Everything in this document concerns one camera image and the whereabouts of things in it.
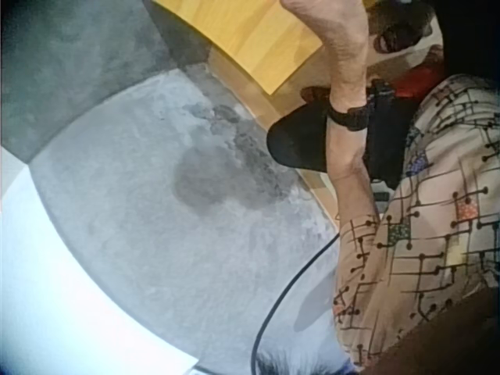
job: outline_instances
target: wooden floor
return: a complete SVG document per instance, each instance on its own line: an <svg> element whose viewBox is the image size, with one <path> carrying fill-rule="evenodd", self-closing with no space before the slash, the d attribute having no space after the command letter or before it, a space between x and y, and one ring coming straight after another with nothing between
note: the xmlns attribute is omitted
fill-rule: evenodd
<svg viewBox="0 0 500 375"><path fill-rule="evenodd" d="M397 77L408 68L422 62L428 48L441 43L441 32L436 19L431 23L433 34L403 52L381 55L373 49L369 53L369 75L377 74L387 80ZM299 68L273 95L268 95L248 73L218 48L213 48L209 57L211 71L253 114L259 125L269 130L281 117L303 104L300 89L310 85L329 85L327 61L320 49ZM323 207L332 223L338 227L338 205L334 189L326 175L307 170L298 171L310 191Z"/></svg>

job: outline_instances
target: wooden surface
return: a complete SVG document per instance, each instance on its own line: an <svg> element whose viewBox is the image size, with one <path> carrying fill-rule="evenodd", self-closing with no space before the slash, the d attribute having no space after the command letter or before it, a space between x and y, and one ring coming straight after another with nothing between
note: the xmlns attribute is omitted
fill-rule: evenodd
<svg viewBox="0 0 500 375"><path fill-rule="evenodd" d="M441 43L441 32L436 20L432 21L434 33L424 38L416 46L390 55L380 55L374 50L369 53L369 74L376 74L391 80L412 66L422 62L432 44ZM266 93L243 69L218 48L213 48L209 57L209 68L219 80L246 106L255 117L257 123L265 130L304 104L300 98L300 89L311 86L328 86L328 68L326 56L320 49L282 84L273 95ZM324 212L334 225L338 227L338 204L335 191L326 174L307 170L298 171L309 190L315 196Z"/></svg>
<svg viewBox="0 0 500 375"><path fill-rule="evenodd" d="M320 47L278 0L154 0L204 34L267 93ZM376 0L365 0L371 5Z"/></svg>

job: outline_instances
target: white floor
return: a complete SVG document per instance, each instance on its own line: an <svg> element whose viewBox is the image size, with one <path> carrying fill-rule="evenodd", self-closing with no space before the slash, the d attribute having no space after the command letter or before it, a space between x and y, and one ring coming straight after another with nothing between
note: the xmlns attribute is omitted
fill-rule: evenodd
<svg viewBox="0 0 500 375"><path fill-rule="evenodd" d="M28 167L2 154L2 369L13 375L187 373L197 360L104 294L59 238Z"/></svg>

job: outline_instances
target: hair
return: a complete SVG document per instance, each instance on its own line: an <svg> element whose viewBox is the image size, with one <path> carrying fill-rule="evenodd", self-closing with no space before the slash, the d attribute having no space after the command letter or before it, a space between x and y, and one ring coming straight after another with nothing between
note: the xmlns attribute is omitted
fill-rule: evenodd
<svg viewBox="0 0 500 375"><path fill-rule="evenodd" d="M316 365L311 368L302 368L292 373L287 361L270 354L257 355L258 375L357 375L357 372L346 371L345 366L340 370L331 371L325 366Z"/></svg>

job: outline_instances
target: black cable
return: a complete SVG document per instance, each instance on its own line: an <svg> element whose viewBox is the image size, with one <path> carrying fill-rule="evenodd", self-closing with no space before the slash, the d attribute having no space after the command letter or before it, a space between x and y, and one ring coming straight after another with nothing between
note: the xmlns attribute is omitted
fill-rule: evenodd
<svg viewBox="0 0 500 375"><path fill-rule="evenodd" d="M294 286L294 284L297 282L297 280L304 274L304 272L326 251L330 248L331 245L337 241L339 238L340 234L336 234L335 237L328 242L321 250L319 250L302 268L298 273L291 279L291 281L288 283L288 285L285 287L285 289L281 292L280 296L274 302L273 307L267 314L266 318L264 319L264 322L262 323L262 326L259 329L259 332L257 333L257 336L255 337L255 341L253 343L253 348L252 348L252 356L250 357L250 368L252 370L252 375L257 375L257 372L255 370L255 364L257 362L257 351L259 350L259 345L260 341L263 338L264 331L266 330L267 326L269 325L269 322L274 316L274 313L276 310L278 310L278 307L280 307L281 302L284 300L285 296L288 294L290 291L291 287Z"/></svg>

